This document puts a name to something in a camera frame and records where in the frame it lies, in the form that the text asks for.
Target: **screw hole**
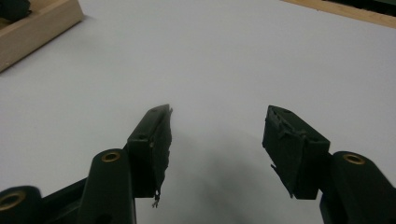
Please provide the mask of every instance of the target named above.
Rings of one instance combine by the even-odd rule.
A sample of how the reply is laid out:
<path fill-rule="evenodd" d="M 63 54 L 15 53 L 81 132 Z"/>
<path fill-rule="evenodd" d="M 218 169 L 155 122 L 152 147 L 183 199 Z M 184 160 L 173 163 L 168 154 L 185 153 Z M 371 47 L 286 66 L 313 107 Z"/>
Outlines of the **screw hole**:
<path fill-rule="evenodd" d="M 108 152 L 107 154 L 102 156 L 102 161 L 104 162 L 110 162 L 110 161 L 116 161 L 120 158 L 120 153 L 119 152 Z"/>
<path fill-rule="evenodd" d="M 22 190 L 17 190 L 7 194 L 0 199 L 0 211 L 6 211 L 21 203 L 26 197 L 26 193 Z"/>
<path fill-rule="evenodd" d="M 108 224 L 111 223 L 111 219 L 113 219 L 111 215 L 102 214 L 101 216 L 96 218 L 95 224 Z"/>
<path fill-rule="evenodd" d="M 362 157 L 353 154 L 344 155 L 344 160 L 357 165 L 363 165 L 364 163 L 366 163 L 366 161 Z"/>

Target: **white table surface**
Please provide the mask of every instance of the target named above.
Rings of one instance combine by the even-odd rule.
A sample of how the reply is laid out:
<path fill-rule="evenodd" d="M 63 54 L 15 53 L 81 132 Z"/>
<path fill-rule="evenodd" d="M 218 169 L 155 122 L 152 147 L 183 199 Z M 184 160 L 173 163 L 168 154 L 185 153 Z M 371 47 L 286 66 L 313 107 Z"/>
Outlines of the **white table surface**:
<path fill-rule="evenodd" d="M 83 22 L 0 74 L 0 190 L 80 180 L 167 103 L 163 196 L 137 200 L 138 223 L 322 223 L 270 167 L 268 105 L 396 184 L 395 29 L 273 0 L 80 3 Z"/>

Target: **dark object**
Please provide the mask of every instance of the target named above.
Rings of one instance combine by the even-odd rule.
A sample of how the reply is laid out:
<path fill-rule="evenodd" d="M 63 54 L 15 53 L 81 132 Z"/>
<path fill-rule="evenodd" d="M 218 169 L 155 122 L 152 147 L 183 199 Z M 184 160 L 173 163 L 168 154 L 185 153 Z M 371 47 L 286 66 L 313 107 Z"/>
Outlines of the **dark object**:
<path fill-rule="evenodd" d="M 330 142 L 289 110 L 269 106 L 262 141 L 290 196 L 316 199 Z"/>
<path fill-rule="evenodd" d="M 77 224 L 98 223 L 101 219 L 106 220 L 103 223 L 132 224 L 131 211 L 135 211 L 132 198 L 126 151 L 110 149 L 99 153 L 92 160 Z"/>
<path fill-rule="evenodd" d="M 29 7 L 28 0 L 0 0 L 0 18 L 18 21 L 29 15 Z"/>
<path fill-rule="evenodd" d="M 152 108 L 139 122 L 124 147 L 131 161 L 133 189 L 136 198 L 161 194 L 172 142 L 169 105 Z"/>
<path fill-rule="evenodd" d="M 396 16 L 395 0 L 326 0 L 351 7 L 361 8 L 385 15 Z"/>
<path fill-rule="evenodd" d="M 135 224 L 134 198 L 148 197 L 149 194 L 141 194 L 134 188 L 149 188 L 158 205 L 160 196 L 155 192 L 161 192 L 169 162 L 171 112 L 169 105 L 151 109 L 131 135 L 144 133 L 149 144 L 131 144 L 130 137 L 125 149 L 99 153 L 92 160 L 87 179 L 43 199 L 34 187 L 17 187 L 0 192 L 0 223 Z M 150 153 L 142 157 L 134 154 L 144 149 Z"/>
<path fill-rule="evenodd" d="M 315 199 L 325 224 L 395 224 L 396 189 L 369 159 L 330 142 L 291 111 L 268 107 L 262 145 L 290 195 Z"/>

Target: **wooden block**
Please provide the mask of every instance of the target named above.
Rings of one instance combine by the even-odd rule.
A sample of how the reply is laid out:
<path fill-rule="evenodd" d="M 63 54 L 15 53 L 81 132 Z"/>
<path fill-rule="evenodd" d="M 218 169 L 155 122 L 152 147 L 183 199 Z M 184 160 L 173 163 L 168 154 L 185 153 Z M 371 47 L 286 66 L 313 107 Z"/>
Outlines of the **wooden block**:
<path fill-rule="evenodd" d="M 330 12 L 340 16 L 349 17 L 360 21 L 368 21 L 371 23 L 396 28 L 396 17 L 349 7 L 333 2 L 322 0 L 283 0 L 285 2 L 293 3 L 303 7 L 311 7 L 320 11 Z"/>
<path fill-rule="evenodd" d="M 20 21 L 0 20 L 0 72 L 84 17 L 78 0 L 32 0 L 30 9 Z"/>

